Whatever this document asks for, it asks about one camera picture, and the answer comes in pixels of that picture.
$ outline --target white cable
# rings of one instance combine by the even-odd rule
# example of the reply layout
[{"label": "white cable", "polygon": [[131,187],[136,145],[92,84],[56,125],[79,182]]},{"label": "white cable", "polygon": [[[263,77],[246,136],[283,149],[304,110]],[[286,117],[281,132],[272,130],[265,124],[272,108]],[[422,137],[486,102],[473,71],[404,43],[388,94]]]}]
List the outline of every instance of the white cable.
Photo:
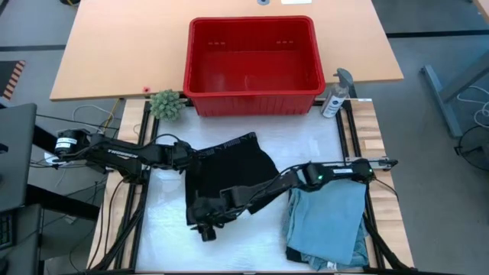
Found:
[{"label": "white cable", "polygon": [[[472,89],[477,89],[479,91],[482,91],[482,92],[485,92],[487,95],[489,95],[489,92],[485,89],[482,89],[481,87],[477,87],[477,86],[469,86],[469,89],[472,88]],[[489,125],[484,125],[482,123],[480,123],[478,120],[477,120],[477,116],[479,114],[482,114],[484,117],[486,118],[489,118],[489,109],[487,108],[489,106],[489,101],[488,102],[482,102],[482,101],[478,101],[478,100],[470,100],[470,99],[461,99],[460,98],[460,95],[461,93],[459,93],[457,95],[457,99],[460,100],[461,102],[469,102],[469,103],[478,103],[478,104],[483,104],[482,108],[480,110],[478,110],[477,112],[474,113],[474,122],[483,127],[483,128],[488,128],[489,129]]]},{"label": "white cable", "polygon": [[[103,109],[103,108],[100,108],[100,107],[98,107],[98,106],[96,106],[96,105],[81,105],[81,106],[76,107],[76,108],[73,110],[73,113],[71,114],[71,118],[72,118],[74,121],[76,121],[76,119],[75,119],[76,112],[77,112],[78,110],[80,110],[81,108],[88,108],[88,107],[90,107],[90,108],[96,108],[96,109],[98,109],[98,110],[99,110],[99,111],[101,111],[101,112],[107,113],[107,114],[108,114],[108,119],[110,119],[110,120],[111,120],[111,121],[108,123],[107,127],[110,127],[110,125],[111,125],[111,124],[112,124],[112,122],[114,121],[114,114],[112,114],[111,112],[109,112],[109,111],[107,111],[107,110],[105,110],[105,109]],[[98,132],[98,133],[100,133],[100,134],[103,134],[103,131],[102,131],[102,130],[100,130],[100,128],[97,128],[97,127],[95,127],[95,126],[91,126],[91,125],[86,125],[86,124],[84,124],[84,125],[85,125],[86,127],[90,127],[90,128],[92,128],[92,129],[97,130],[97,132]]]},{"label": "white cable", "polygon": [[63,181],[64,174],[66,174],[66,169],[63,169],[63,175],[61,175],[61,177],[58,180],[58,182],[54,185],[54,188],[58,188],[58,186],[60,185],[61,181]]}]

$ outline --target spray bottle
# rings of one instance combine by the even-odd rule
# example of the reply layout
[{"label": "spray bottle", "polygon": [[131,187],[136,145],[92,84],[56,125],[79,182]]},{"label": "spray bottle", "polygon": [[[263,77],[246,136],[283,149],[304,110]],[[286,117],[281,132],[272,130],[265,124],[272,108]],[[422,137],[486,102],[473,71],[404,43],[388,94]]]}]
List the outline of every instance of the spray bottle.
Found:
[{"label": "spray bottle", "polygon": [[349,71],[338,68],[333,76],[339,78],[339,83],[333,84],[332,91],[322,104],[321,114],[326,118],[332,118],[336,115],[353,86],[353,77]]}]

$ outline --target spray nozzle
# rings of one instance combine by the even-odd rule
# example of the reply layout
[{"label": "spray nozzle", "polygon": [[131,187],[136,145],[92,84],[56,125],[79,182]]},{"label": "spray nozzle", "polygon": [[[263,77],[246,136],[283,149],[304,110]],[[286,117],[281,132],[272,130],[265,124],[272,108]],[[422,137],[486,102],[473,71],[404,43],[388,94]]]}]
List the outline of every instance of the spray nozzle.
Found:
[{"label": "spray nozzle", "polygon": [[333,76],[337,76],[339,78],[340,87],[342,88],[353,87],[353,77],[351,76],[349,71],[342,68],[338,68]]}]

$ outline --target light blue towel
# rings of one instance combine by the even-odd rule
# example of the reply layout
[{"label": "light blue towel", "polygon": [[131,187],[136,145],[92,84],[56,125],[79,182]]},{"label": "light blue towel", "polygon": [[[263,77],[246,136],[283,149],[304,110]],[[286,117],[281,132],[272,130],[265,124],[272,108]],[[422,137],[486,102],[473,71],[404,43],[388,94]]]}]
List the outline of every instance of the light blue towel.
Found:
[{"label": "light blue towel", "polygon": [[316,192],[291,191],[290,219],[284,228],[287,246],[333,263],[351,264],[366,185],[335,180]]},{"label": "light blue towel", "polygon": [[308,262],[309,265],[317,271],[320,271],[322,269],[342,271],[351,269],[353,267],[364,267],[368,265],[367,246],[365,245],[365,237],[367,236],[368,232],[362,219],[360,223],[360,228],[358,229],[357,238],[355,240],[355,247],[353,248],[353,255],[350,264],[332,263],[329,260],[314,257],[304,253],[301,253],[301,258],[303,261]]}]

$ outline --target metal bracket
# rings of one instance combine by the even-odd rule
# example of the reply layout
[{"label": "metal bracket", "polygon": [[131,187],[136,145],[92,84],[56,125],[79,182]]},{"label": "metal bracket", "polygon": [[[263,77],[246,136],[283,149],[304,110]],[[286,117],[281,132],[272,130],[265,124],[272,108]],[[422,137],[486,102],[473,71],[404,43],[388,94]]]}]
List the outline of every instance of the metal bracket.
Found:
[{"label": "metal bracket", "polygon": [[[362,157],[346,157],[345,161],[353,162],[361,158]],[[384,171],[389,171],[398,163],[397,160],[390,160],[388,157],[366,157],[366,159],[370,162],[372,169],[376,170],[382,169]]]}]

